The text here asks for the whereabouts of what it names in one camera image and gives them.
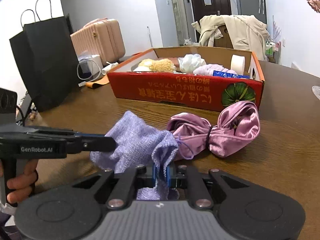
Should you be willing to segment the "person's left hand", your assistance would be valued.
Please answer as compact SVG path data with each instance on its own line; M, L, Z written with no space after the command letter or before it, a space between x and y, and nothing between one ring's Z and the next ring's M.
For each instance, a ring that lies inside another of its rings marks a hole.
M7 201L10 204L20 203L32 193L33 188L31 186L38 180L36 172L38 162L37 159L29 160L21 175L7 181L7 187L13 190L7 195Z

